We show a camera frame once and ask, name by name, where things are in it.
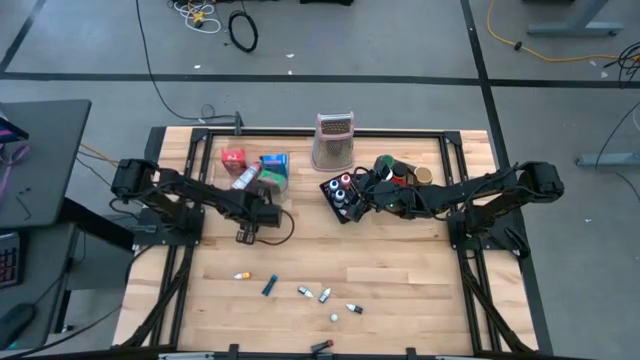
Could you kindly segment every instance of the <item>small box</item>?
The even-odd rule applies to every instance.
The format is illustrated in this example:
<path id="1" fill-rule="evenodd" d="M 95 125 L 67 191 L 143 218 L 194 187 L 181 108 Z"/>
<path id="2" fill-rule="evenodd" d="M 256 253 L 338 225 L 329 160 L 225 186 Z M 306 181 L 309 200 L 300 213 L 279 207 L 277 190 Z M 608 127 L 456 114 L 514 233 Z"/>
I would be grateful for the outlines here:
<path id="1" fill-rule="evenodd" d="M 287 178 L 269 170 L 262 170 L 258 181 L 269 187 L 273 194 L 282 194 L 287 189 Z"/>
<path id="2" fill-rule="evenodd" d="M 289 156 L 287 154 L 262 155 L 262 168 L 289 178 Z"/>
<path id="3" fill-rule="evenodd" d="M 247 170 L 247 161 L 244 149 L 222 149 L 220 156 L 222 165 L 230 175 L 239 176 Z"/>

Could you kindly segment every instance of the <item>floor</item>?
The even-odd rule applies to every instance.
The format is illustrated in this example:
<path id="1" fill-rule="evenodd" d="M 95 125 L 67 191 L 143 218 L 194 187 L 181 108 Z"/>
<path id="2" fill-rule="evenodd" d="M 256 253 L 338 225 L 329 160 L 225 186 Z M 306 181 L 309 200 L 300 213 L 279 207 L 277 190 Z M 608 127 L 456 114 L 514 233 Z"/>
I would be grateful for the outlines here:
<path id="1" fill-rule="evenodd" d="M 640 30 L 635 21 L 640 6 L 634 0 L 610 2 L 597 17 L 625 23 L 626 29 L 616 37 L 526 35 L 526 24 L 565 19 L 585 2 L 497 0 L 493 29 L 556 57 L 617 55 L 638 41 L 634 35 Z M 617 69 L 603 69 L 605 60 L 555 64 L 515 52 L 486 31 L 490 1 L 470 3 L 492 84 L 496 79 L 549 80 L 524 84 L 537 87 L 510 81 L 504 84 L 511 87 L 493 86 L 492 91 L 509 159 L 555 164 L 567 189 L 552 205 L 523 210 L 554 352 L 631 358 L 640 332 L 640 242 L 635 226 L 639 204 L 619 177 L 577 168 L 574 159 L 600 149 L 617 121 L 638 101 L 637 83 L 634 89 L 616 89 Z M 153 71 L 167 75 L 160 76 L 166 81 L 159 87 L 175 111 L 199 116 L 208 103 L 218 114 L 240 111 L 247 125 L 311 126 L 318 112 L 353 110 L 361 127 L 496 133 L 477 86 L 460 2 L 356 0 L 354 6 L 342 7 L 248 0 L 246 6 L 260 31 L 258 48 L 249 55 L 228 45 L 227 34 L 188 30 L 163 1 L 140 0 Z M 152 126 L 185 123 L 162 107 L 145 81 L 144 52 L 131 1 L 0 1 L 0 53 L 11 47 L 34 7 L 41 9 L 33 25 L 8 67 L 0 68 L 6 70 L 0 73 L 0 101 L 88 98 L 93 108 L 83 142 L 116 159 L 142 156 Z M 237 3 L 220 4 L 223 22 L 239 8 Z M 244 39 L 244 30 L 238 31 Z M 169 76 L 176 74 L 211 76 L 197 78 L 208 81 L 181 82 L 177 80 L 184 77 Z M 286 81 L 288 74 L 293 74 L 292 82 Z M 429 83 L 418 77 L 444 79 Z M 631 151 L 637 146 L 639 129 L 633 121 L 626 122 L 607 151 Z M 92 165 L 107 178 L 113 174 L 103 163 Z M 623 169 L 623 173 L 640 186 L 639 172 Z M 68 196 L 99 213 L 110 212 L 109 189 L 83 167 L 74 168 Z M 71 308 L 67 322 L 76 326 L 92 322 L 119 304 L 123 290 L 74 294 L 77 307 Z M 112 316 L 51 351 L 107 348 L 115 321 Z"/>

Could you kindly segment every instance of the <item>wooden table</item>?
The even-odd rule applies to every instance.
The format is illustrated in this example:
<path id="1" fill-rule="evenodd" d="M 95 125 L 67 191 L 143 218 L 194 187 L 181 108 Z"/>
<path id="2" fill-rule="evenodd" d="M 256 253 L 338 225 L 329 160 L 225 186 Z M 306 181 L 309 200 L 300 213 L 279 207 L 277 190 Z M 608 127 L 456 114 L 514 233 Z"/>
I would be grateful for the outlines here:
<path id="1" fill-rule="evenodd" d="M 166 129 L 161 167 L 184 169 L 191 130 Z M 461 131 L 461 136 L 469 175 L 495 171 L 487 132 Z M 334 174 L 311 167 L 312 144 L 312 137 L 214 138 L 207 183 L 221 188 L 232 181 L 220 164 L 222 147 L 244 147 L 254 158 L 274 151 L 290 153 L 290 187 L 282 206 L 295 218 L 296 230 L 281 246 L 246 246 L 234 240 L 236 223 L 207 209 L 203 239 L 191 267 L 179 349 L 227 351 L 229 344 L 237 343 L 241 351 L 305 353 L 310 345 L 333 339 L 336 353 L 404 354 L 405 348 L 415 347 L 418 354 L 471 354 L 458 261 L 446 225 L 401 220 L 384 212 L 340 225 L 318 189 Z M 435 141 L 355 139 L 356 165 L 372 167 L 383 153 L 427 166 L 434 184 L 444 185 Z M 289 230 L 283 217 L 280 229 L 260 229 L 258 235 L 275 241 Z M 166 247 L 157 246 L 133 265 L 115 344 L 132 334 L 156 302 L 166 252 Z M 487 251 L 485 257 L 496 307 L 521 340 L 536 348 L 518 262 L 505 251 Z M 233 279 L 235 273 L 246 271 L 253 274 L 250 280 Z M 272 274 L 279 280 L 265 297 L 261 290 Z M 300 285 L 316 298 L 297 293 Z M 327 287 L 331 297 L 321 304 L 317 296 Z M 362 306 L 364 314 L 349 312 L 347 303 Z M 476 308 L 483 347 L 488 349 L 484 312 L 477 302 Z M 335 323 L 329 320 L 332 313 L 339 317 Z M 166 342 L 171 316 L 165 319 Z"/>

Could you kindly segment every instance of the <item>red object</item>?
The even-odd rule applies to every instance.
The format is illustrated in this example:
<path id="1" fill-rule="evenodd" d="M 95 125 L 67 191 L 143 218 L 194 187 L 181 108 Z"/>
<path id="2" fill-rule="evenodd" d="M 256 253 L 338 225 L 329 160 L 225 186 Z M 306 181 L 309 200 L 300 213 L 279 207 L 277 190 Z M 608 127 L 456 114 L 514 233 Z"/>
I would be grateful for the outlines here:
<path id="1" fill-rule="evenodd" d="M 396 177 L 392 178 L 391 182 L 396 183 L 400 186 L 409 186 L 409 183 L 407 183 L 406 181 L 402 181 L 402 179 L 398 179 Z"/>
<path id="2" fill-rule="evenodd" d="M 343 188 L 348 188 L 351 185 L 351 176 L 349 174 L 344 174 L 340 177 L 340 184 Z"/>
<path id="3" fill-rule="evenodd" d="M 239 176 L 247 170 L 247 161 L 244 149 L 222 149 L 220 156 L 222 165 L 230 175 Z"/>

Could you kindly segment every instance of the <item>yellow cable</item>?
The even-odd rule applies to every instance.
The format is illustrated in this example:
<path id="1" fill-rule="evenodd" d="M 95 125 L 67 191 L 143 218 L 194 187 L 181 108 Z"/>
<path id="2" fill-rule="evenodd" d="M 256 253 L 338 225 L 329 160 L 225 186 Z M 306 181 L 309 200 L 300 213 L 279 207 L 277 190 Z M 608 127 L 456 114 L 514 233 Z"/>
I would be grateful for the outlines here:
<path id="1" fill-rule="evenodd" d="M 493 11 L 493 4 L 495 4 L 495 2 L 496 0 L 491 0 L 491 4 L 489 5 L 489 11 L 487 12 L 487 30 L 489 30 L 489 34 L 491 34 L 491 36 L 493 36 L 497 40 L 500 40 L 501 42 L 507 45 L 515 46 L 516 45 L 515 42 L 501 38 L 500 36 L 496 35 L 496 33 L 494 33 L 493 30 L 491 29 L 491 12 Z M 579 56 L 579 57 L 571 57 L 571 58 L 550 58 L 526 46 L 522 46 L 520 49 L 530 53 L 531 55 L 539 59 L 542 59 L 548 62 L 571 62 L 571 61 L 582 61 L 582 60 L 589 60 L 589 59 L 614 59 L 614 60 L 618 59 L 618 56 L 606 55 L 606 54 L 587 55 L 587 56 Z M 640 60 L 640 55 L 634 57 L 634 59 Z"/>
<path id="2" fill-rule="evenodd" d="M 92 153 L 94 153 L 94 154 L 98 155 L 99 157 L 101 157 L 101 158 L 103 158 L 103 159 L 107 160 L 107 161 L 111 164 L 111 166 L 113 166 L 113 167 L 118 167 L 118 162 L 117 162 L 117 161 L 115 161 L 115 160 L 113 160 L 113 159 L 109 158 L 107 155 L 105 155 L 105 154 L 101 153 L 100 151 L 98 151 L 98 150 L 96 150 L 96 149 L 92 148 L 91 146 L 89 146 L 89 145 L 85 145 L 85 144 L 80 144 L 80 146 L 82 146 L 83 148 L 85 148 L 85 149 L 87 149 L 87 150 L 91 151 Z"/>

